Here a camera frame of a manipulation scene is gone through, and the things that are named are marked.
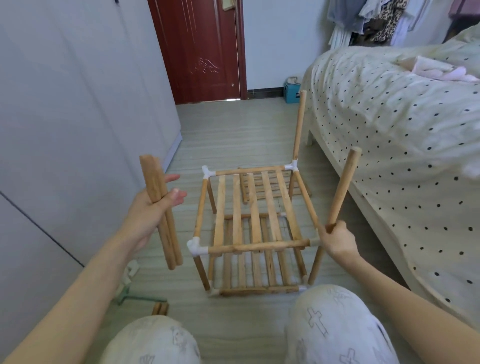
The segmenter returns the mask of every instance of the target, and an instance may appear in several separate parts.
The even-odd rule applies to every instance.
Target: white wardrobe
[[[59,245],[85,265],[120,225],[144,186],[138,156],[166,168],[180,141],[147,0],[0,3],[0,332],[80,271]]]

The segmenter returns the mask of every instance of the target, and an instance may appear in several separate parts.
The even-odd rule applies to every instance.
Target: hand
[[[355,236],[347,229],[347,224],[339,220],[331,233],[325,230],[320,232],[322,246],[338,264],[343,268],[360,257]]]
[[[175,181],[178,178],[180,178],[178,174],[166,174],[165,182]],[[160,201],[152,204],[146,189],[141,190],[133,199],[116,237],[128,245],[132,254],[139,251],[148,243],[165,211],[183,204],[186,195],[185,191],[174,188]]]

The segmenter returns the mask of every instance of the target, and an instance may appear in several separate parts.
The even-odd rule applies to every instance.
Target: tiled floor
[[[182,322],[195,336],[204,363],[283,362],[284,326],[288,309],[297,294],[208,298],[185,243],[192,237],[195,225],[203,176],[201,166],[206,164],[212,170],[219,170],[289,163],[297,107],[297,104],[285,104],[281,98],[178,106],[183,142],[168,172],[180,173],[182,177],[175,186],[188,192],[185,203],[174,209],[184,264],[169,271],[159,238],[155,235],[139,255],[141,268],[133,279],[131,292],[168,298],[168,315]],[[299,169],[313,192],[312,202],[317,215],[324,221],[335,193],[338,175],[317,144],[301,144]],[[302,198],[294,197],[293,204],[303,236],[312,236],[311,220]],[[227,196],[227,206],[231,206],[231,196]],[[356,235],[360,253],[379,270],[401,281],[392,261],[349,196],[345,199],[340,218],[347,222]],[[211,241],[213,223],[214,215],[207,203],[202,230],[203,244]],[[315,248],[303,250],[307,271],[310,271],[314,255]],[[290,270],[295,272],[291,258],[289,256]],[[221,259],[217,259],[216,267],[220,264]],[[421,363],[392,328],[384,312],[352,277],[327,256],[323,259],[316,283],[338,284],[356,293],[383,322],[400,362]],[[153,303],[138,301],[126,301],[120,307],[112,305],[86,362],[96,363],[115,334],[129,322],[149,315],[152,307]]]

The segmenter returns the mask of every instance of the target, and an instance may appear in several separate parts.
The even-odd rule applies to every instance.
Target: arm
[[[178,179],[166,176],[166,180]],[[119,231],[90,260],[76,281],[4,364],[81,363],[92,344],[132,255],[144,247],[167,208],[183,203],[174,189],[155,204],[141,191]]]
[[[321,238],[328,254],[385,310],[426,364],[478,361],[480,334],[367,263],[345,222],[339,221],[331,234],[324,232]]]

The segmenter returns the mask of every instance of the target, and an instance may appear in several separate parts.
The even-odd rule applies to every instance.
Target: bed
[[[480,25],[439,46],[324,53],[303,78],[305,125],[339,173],[362,148],[349,191],[406,283],[480,329],[480,83],[396,64],[414,55],[480,77]]]

